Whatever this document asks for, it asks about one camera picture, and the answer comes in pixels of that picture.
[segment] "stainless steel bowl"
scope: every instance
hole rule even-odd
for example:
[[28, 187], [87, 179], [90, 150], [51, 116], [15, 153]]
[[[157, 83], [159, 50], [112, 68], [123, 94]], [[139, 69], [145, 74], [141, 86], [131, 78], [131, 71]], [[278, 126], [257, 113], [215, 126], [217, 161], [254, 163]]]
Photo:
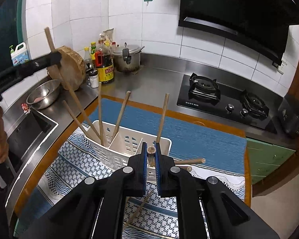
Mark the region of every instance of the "stainless steel bowl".
[[60, 81], [50, 80], [37, 87], [27, 98], [27, 104], [36, 110], [50, 106], [60, 93]]

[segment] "green cabinet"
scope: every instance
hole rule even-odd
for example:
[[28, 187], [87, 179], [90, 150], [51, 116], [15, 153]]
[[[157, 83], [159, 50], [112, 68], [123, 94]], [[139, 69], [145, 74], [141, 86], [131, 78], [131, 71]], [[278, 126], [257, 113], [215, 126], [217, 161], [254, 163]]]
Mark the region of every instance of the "green cabinet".
[[295, 151], [247, 138], [252, 184], [268, 176], [283, 164]]

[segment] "pressure cooker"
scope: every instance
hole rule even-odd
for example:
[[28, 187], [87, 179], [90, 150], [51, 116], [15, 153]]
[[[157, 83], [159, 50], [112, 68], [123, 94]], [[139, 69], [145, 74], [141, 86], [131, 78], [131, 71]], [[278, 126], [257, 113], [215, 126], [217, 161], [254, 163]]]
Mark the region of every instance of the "pressure cooker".
[[113, 48], [114, 66], [119, 72], [133, 72], [140, 68], [141, 50], [144, 47], [127, 45]]

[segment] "yellow label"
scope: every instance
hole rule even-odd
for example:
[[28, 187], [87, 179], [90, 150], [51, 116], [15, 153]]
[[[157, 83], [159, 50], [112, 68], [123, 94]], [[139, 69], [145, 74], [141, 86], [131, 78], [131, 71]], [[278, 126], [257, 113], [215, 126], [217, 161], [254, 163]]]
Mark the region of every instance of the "yellow label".
[[106, 82], [114, 78], [114, 68], [113, 65], [104, 68], [98, 68], [98, 79], [100, 82]]

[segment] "silver screw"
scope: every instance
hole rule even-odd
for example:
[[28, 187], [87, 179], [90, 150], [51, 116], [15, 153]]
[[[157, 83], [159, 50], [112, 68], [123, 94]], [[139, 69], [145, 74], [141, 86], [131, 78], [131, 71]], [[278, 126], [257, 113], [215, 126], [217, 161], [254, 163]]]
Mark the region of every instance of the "silver screw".
[[130, 166], [126, 166], [126, 167], [123, 168], [123, 172], [125, 172], [125, 173], [131, 173], [131, 172], [133, 172], [133, 168], [130, 167]]
[[212, 177], [208, 178], [208, 182], [210, 184], [216, 184], [218, 182], [218, 179], [216, 177], [212, 176]]
[[178, 173], [178, 172], [180, 172], [180, 168], [178, 166], [173, 166], [173, 167], [171, 167], [171, 172]]
[[94, 178], [93, 177], [87, 177], [84, 182], [87, 184], [87, 185], [90, 185], [94, 182]]

